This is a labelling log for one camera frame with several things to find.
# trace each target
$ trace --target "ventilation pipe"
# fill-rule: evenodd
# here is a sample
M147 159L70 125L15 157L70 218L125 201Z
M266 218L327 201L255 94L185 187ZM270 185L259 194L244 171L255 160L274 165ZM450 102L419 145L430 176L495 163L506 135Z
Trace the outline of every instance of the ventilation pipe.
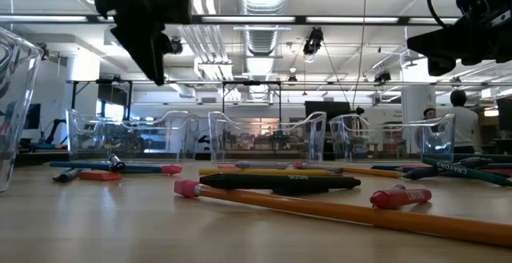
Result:
M238 0L244 15L280 15L283 14L288 0ZM276 54L279 36L278 31L246 30L244 42L248 56L273 56ZM254 80L268 79L274 67L273 58L247 58L246 68L250 78ZM268 87L251 86L249 91L255 99L265 97Z

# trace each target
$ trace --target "pink eraser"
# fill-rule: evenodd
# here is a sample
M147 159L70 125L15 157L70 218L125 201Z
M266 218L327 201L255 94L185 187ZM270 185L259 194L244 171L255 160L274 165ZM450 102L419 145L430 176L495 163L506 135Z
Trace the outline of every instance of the pink eraser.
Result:
M174 192L187 198L199 197L195 194L194 188L199 182L194 180L178 180L174 183Z
M219 164L217 165L217 168L219 169L238 169L235 165L226 165L226 164Z
M178 165L164 165L162 166L162 174L180 174L182 172L183 168Z

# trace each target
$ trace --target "clear plastic container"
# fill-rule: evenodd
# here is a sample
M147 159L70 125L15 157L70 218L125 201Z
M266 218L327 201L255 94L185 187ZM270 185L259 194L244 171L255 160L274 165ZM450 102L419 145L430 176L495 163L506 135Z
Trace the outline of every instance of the clear plastic container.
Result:
M374 125L355 114L329 121L336 159L349 162L453 161L455 116L403 124Z
M0 28L0 192L7 189L42 50Z
M277 118L231 120L209 112L211 161L321 162L326 118L325 112L315 112L301 122L279 123Z
M106 161L113 153L131 163L195 159L199 118L171 110L154 121L116 121L67 110L70 161Z

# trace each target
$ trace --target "wooden table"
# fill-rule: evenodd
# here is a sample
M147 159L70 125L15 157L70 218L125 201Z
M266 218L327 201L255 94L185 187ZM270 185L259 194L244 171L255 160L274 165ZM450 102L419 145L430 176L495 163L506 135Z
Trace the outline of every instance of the wooden table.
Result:
M197 179L186 166L181 177ZM14 170L0 194L0 262L510 262L512 249L174 195L175 177L54 184L57 169ZM308 198L368 206L370 195L404 181L356 175L359 188ZM427 178L431 204L404 210L512 224L512 189Z

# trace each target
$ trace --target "eraser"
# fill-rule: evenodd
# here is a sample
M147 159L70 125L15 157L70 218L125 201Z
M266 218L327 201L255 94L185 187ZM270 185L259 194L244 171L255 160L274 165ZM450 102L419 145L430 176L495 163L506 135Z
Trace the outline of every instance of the eraser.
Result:
M121 174L118 172L109 172L103 170L87 170L78 174L78 178L82 180L94 181L113 181L121 180Z
M217 165L217 168L219 169L238 169L235 165L227 165L227 164L219 164Z
M183 170L183 167L178 165L164 165L162 166L162 174L180 174Z
M174 192L187 198L196 198L194 188L199 182L194 180L178 180L174 183Z

